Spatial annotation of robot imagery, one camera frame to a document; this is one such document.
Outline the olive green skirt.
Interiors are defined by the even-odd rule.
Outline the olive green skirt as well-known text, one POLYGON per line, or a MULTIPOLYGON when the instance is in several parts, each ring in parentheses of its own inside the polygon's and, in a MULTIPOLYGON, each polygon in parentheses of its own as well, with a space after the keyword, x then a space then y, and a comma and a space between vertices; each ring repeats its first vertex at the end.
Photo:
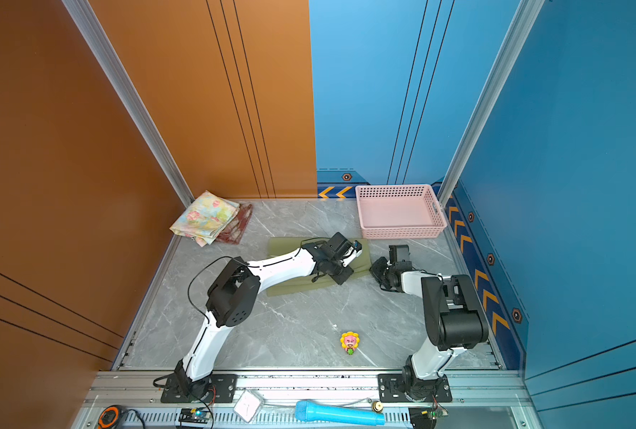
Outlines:
MULTIPOLYGON (((314 241, 324 241, 324 238, 300 238, 300 237, 275 237, 271 238, 268 243, 268 257, 278 257, 287 254, 291 251, 295 251, 300 245, 308 244, 314 241)), ((357 257, 349 266, 353 269, 354 273, 348 277, 348 280, 355 280, 360 277, 369 275, 369 270, 372 265, 371 262, 371 250, 369 242, 366 239, 357 239, 362 245, 362 253, 357 257)), ((292 293, 313 291, 323 289, 331 286, 335 286, 336 282, 330 276, 322 277, 315 282, 312 282, 312 276, 300 277, 288 280, 287 282, 280 283, 271 287, 267 291, 269 297, 282 296, 292 293)))

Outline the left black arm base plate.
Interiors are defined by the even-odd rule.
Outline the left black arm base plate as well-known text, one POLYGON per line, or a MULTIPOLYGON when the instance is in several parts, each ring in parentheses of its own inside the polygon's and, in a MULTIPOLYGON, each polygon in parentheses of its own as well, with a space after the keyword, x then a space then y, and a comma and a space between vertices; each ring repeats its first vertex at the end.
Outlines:
POLYGON ((212 374, 183 387, 175 374, 155 379, 155 387, 162 389, 162 403, 230 404, 233 402, 238 376, 212 374))

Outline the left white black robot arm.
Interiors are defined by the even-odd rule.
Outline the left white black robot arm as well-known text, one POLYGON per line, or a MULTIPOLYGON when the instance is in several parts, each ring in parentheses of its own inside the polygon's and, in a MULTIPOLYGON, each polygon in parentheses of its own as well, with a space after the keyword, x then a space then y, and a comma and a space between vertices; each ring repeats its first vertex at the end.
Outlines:
POLYGON ((209 288, 203 324, 189 352, 176 364, 169 380, 171 389, 183 399, 203 399, 223 344, 232 329, 250 317, 260 292, 307 276, 314 281, 328 276, 343 284, 352 275, 350 264, 362 249, 357 241, 314 241, 261 261, 232 257, 209 288))

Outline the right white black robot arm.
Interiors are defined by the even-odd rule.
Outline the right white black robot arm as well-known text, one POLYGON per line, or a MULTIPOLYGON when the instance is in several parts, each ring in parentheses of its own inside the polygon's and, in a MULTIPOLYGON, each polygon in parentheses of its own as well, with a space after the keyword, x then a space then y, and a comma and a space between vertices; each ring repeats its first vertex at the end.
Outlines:
POLYGON ((383 291, 404 293, 423 302, 426 339, 407 358, 394 391, 412 401, 452 401, 445 371, 454 359, 488 341, 490 328, 472 280, 416 270, 405 260, 376 260, 370 273, 383 291))

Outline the pink perforated plastic basket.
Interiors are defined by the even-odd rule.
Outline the pink perforated plastic basket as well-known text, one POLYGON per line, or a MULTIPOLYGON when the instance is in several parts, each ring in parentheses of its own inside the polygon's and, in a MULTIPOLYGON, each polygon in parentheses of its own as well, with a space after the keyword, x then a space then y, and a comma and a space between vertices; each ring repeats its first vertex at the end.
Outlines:
POLYGON ((431 185, 356 187, 359 223, 370 240, 435 239, 448 226, 431 185))

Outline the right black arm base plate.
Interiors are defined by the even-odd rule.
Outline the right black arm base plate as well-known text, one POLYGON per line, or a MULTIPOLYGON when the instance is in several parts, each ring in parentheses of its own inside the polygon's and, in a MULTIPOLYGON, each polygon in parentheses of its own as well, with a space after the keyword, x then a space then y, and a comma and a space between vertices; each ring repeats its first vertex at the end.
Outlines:
POLYGON ((402 374, 377 375, 378 393, 383 403, 453 402, 449 379, 446 375, 435 380, 408 380, 402 374))

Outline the floral pastel skirt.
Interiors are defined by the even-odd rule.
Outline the floral pastel skirt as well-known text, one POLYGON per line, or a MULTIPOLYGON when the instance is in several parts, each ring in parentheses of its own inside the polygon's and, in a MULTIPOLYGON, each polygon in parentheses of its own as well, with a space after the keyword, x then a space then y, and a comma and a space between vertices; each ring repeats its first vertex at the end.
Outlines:
POLYGON ((204 192, 174 222, 170 231, 192 239, 199 247, 212 244, 237 216, 240 204, 204 192))

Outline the red plaid skirt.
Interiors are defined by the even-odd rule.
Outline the red plaid skirt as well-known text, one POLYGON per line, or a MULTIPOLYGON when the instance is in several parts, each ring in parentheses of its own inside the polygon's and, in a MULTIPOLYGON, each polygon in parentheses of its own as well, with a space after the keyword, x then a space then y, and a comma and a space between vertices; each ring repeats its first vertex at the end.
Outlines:
POLYGON ((241 204, 239 212, 232 221, 217 236, 216 241, 226 244, 238 245, 248 228, 248 224, 253 216, 254 206, 252 204, 241 204))

